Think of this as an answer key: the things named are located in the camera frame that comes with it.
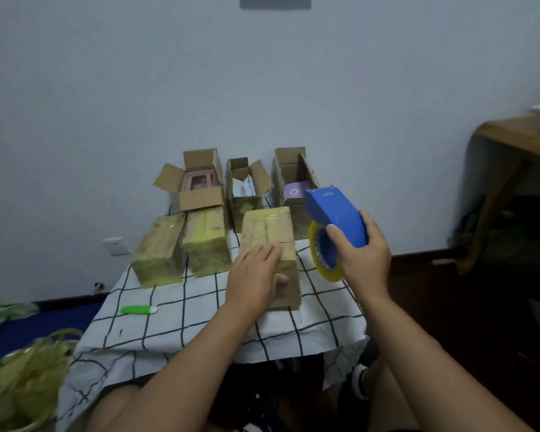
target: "grid pattern cloth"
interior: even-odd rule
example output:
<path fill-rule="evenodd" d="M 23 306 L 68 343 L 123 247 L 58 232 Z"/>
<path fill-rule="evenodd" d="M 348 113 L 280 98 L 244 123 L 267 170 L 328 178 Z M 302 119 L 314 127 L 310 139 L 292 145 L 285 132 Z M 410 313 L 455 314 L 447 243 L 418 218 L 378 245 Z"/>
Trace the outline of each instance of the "grid pattern cloth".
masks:
<path fill-rule="evenodd" d="M 269 198 L 263 198 L 270 207 Z M 236 258 L 239 235 L 231 236 Z M 302 305 L 270 311 L 247 333 L 237 363 L 324 355 L 324 387 L 340 382 L 358 363 L 367 342 L 366 321 L 345 282 L 329 283 L 312 260 L 309 241 L 296 241 Z M 129 267 L 109 293 L 80 340 L 58 394 L 56 431 L 65 431 L 103 387 L 161 370 L 208 323 L 224 303 L 228 273 L 141 289 Z M 120 314 L 123 306 L 154 305 L 151 315 Z"/>

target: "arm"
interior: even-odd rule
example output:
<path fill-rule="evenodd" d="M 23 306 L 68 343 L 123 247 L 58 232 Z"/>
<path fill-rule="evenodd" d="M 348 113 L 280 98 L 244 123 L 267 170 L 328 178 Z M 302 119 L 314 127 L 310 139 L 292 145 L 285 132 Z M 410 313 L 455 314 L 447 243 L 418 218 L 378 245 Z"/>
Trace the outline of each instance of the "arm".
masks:
<path fill-rule="evenodd" d="M 238 256 L 226 301 L 196 337 L 158 372 L 103 432 L 199 432 L 248 329 L 270 305 L 282 248 L 266 244 Z"/>
<path fill-rule="evenodd" d="M 353 247 L 333 225 L 327 232 L 338 248 L 348 284 L 422 429 L 532 431 L 392 301 L 386 285 L 392 255 L 374 220 L 361 215 L 370 238 L 367 246 Z"/>

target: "forearm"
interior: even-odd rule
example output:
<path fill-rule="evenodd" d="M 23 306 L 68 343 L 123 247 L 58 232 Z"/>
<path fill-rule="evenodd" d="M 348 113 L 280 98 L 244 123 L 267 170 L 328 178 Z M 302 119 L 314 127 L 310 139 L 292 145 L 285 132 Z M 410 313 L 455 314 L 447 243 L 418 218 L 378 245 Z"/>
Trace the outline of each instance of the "forearm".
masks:
<path fill-rule="evenodd" d="M 390 298 L 358 297 L 398 385 L 425 431 L 530 431 Z"/>
<path fill-rule="evenodd" d="M 199 432 L 253 320 L 223 305 L 103 432 Z"/>

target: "left hand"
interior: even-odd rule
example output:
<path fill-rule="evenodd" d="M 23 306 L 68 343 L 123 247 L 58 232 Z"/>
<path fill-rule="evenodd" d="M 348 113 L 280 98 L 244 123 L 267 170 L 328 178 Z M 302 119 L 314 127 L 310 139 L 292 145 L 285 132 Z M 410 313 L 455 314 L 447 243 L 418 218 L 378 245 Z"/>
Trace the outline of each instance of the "left hand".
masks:
<path fill-rule="evenodd" d="M 268 310 L 276 285 L 288 276 L 275 274 L 282 246 L 271 242 L 240 253 L 228 274 L 225 304 L 245 313 L 252 323 Z"/>

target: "blue tape dispenser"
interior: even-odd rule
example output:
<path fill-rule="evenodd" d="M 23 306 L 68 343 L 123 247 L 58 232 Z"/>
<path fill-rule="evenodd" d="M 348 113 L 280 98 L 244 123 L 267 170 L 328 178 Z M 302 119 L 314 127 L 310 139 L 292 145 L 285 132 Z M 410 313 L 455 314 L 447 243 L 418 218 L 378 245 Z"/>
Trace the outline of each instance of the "blue tape dispenser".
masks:
<path fill-rule="evenodd" d="M 309 231 L 312 259 L 324 279 L 338 282 L 344 278 L 344 272 L 325 227 L 335 225 L 354 247 L 363 247 L 368 244 L 368 234 L 360 212 L 335 187 L 308 189 L 304 193 L 304 205 L 313 220 Z"/>

